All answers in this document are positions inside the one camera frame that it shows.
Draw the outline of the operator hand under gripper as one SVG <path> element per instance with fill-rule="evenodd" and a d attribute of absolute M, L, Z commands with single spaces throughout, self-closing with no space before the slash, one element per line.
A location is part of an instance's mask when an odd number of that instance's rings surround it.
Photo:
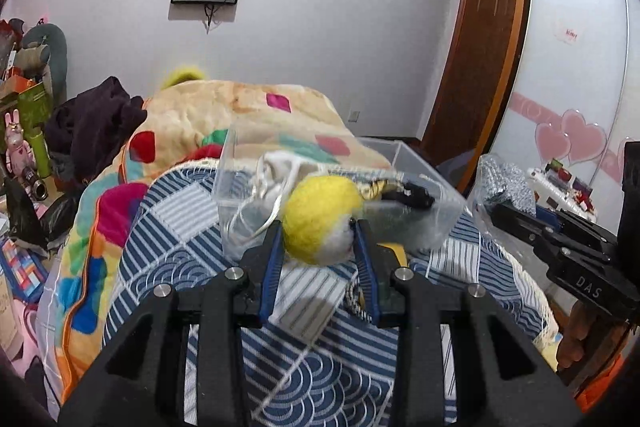
<path fill-rule="evenodd" d="M 596 321 L 596 312 L 597 309 L 592 309 L 581 301 L 574 304 L 556 351 L 559 369 L 568 369 L 584 356 L 584 341 L 589 336 L 593 322 Z"/>

